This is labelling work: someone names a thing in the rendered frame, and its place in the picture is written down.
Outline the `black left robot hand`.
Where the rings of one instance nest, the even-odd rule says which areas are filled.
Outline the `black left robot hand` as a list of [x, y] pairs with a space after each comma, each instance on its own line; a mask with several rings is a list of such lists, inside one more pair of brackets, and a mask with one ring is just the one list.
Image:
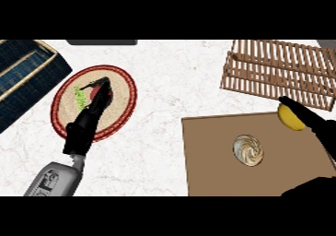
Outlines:
[[93, 143], [100, 115], [113, 99], [109, 78], [98, 79], [94, 85], [97, 86], [97, 92], [91, 103], [81, 110], [75, 121], [68, 123], [65, 127], [66, 138], [62, 153], [68, 155], [85, 155]]

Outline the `blue wicker basket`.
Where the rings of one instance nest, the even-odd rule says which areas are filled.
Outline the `blue wicker basket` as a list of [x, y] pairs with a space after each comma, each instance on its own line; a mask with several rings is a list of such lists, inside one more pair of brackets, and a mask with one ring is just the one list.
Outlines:
[[40, 40], [0, 40], [0, 134], [72, 72]]

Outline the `round woven red-rimmed placemat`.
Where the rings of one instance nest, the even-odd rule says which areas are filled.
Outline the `round woven red-rimmed placemat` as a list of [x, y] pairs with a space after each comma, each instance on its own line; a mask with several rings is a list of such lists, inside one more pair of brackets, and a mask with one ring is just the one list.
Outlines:
[[107, 77], [113, 99], [97, 122], [94, 142], [109, 137], [126, 123], [135, 106], [137, 89], [131, 75], [113, 65], [94, 65], [78, 71], [63, 82], [50, 105], [50, 122], [60, 137], [66, 136], [65, 127], [79, 110], [75, 104], [73, 87], [81, 88]]

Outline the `red and green vegetable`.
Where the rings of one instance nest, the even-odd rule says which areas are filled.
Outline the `red and green vegetable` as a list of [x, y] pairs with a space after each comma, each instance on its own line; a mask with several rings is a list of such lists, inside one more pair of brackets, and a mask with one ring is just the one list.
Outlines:
[[79, 86], [73, 87], [75, 104], [79, 111], [90, 106], [98, 89], [100, 84], [88, 84], [82, 88]]

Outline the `wooden slatted tiered shelf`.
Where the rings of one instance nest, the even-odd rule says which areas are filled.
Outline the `wooden slatted tiered shelf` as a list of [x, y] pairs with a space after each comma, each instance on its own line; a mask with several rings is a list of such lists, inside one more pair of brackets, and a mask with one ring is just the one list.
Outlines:
[[331, 111], [336, 101], [336, 50], [277, 40], [232, 40], [221, 88]]

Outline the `yellow lemon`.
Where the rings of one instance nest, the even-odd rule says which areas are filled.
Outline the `yellow lemon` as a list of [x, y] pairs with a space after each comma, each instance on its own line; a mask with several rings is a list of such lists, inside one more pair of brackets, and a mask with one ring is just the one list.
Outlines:
[[293, 130], [302, 131], [306, 126], [302, 121], [297, 119], [296, 115], [293, 114], [290, 108], [280, 103], [277, 107], [277, 117], [280, 122]]

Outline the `brown flat tray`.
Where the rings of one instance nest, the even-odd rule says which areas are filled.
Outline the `brown flat tray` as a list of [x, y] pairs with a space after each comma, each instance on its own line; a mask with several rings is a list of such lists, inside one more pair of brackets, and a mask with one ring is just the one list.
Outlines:
[[[184, 118], [187, 192], [191, 195], [281, 195], [316, 177], [336, 176], [336, 165], [309, 129], [293, 131], [272, 112]], [[256, 166], [232, 153], [240, 135], [262, 148]]]

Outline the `dark grey flat appliance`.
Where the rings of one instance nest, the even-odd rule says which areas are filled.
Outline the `dark grey flat appliance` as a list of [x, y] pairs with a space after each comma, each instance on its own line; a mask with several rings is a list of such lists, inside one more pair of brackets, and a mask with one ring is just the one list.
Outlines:
[[137, 40], [66, 40], [70, 45], [135, 45]]

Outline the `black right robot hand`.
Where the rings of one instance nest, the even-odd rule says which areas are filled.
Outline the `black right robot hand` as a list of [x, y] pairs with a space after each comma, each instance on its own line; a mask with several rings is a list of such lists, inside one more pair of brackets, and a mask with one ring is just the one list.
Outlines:
[[[297, 119], [310, 129], [319, 143], [336, 162], [336, 121], [325, 120], [299, 102], [283, 96], [278, 101], [290, 108]], [[336, 177], [316, 177], [299, 184], [283, 194], [283, 197], [327, 197], [336, 196]]]

